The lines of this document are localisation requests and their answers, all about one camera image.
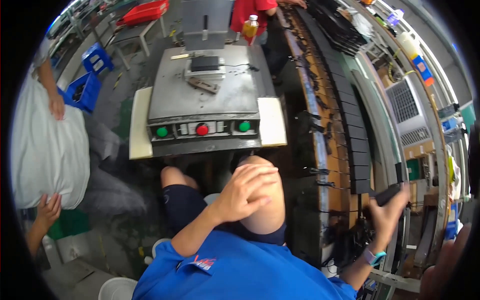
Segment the green button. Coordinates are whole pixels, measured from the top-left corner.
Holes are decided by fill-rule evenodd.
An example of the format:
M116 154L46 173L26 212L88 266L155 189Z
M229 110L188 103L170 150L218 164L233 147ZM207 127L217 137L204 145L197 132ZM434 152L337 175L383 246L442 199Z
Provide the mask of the green button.
M241 132L245 132L247 131L248 129L250 129L250 122L248 121L244 121L242 122L240 125L239 125L239 130Z
M165 127L160 127L156 130L156 133L159 137L164 137L168 134L168 130Z

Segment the red crate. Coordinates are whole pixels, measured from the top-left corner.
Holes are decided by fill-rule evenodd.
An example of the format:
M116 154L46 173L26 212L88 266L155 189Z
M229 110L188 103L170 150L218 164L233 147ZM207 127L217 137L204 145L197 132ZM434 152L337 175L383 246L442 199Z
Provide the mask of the red crate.
M128 26L146 21L153 21L166 13L168 6L168 0L159 0L141 4L135 6L126 15L124 15L122 21L124 21Z

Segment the wristwatch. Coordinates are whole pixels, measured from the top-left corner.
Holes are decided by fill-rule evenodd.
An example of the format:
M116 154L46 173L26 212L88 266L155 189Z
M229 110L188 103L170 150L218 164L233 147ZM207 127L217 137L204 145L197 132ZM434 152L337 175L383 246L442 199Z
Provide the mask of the wristwatch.
M368 248L366 248L363 252L363 257L365 257L369 265L371 265L372 267L380 264L380 261L382 261L385 255L387 254L384 251L373 254L372 252L370 252L370 250L368 250Z

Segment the machine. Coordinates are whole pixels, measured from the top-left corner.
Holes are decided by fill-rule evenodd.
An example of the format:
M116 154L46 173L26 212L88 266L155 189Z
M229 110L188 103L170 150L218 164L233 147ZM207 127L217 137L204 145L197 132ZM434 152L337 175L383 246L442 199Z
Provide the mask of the machine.
M263 145L259 99L278 99L261 47L225 45L232 4L182 1L185 47L165 50L151 93L152 156Z

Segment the blue shirt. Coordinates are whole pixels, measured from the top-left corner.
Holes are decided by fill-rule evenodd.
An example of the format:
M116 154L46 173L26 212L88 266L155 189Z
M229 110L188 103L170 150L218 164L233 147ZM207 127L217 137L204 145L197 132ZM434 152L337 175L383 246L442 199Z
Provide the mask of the blue shirt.
M292 255L285 246L246 241L212 231L196 255L179 255L169 241L133 293L138 299L355 299L357 292L339 278Z

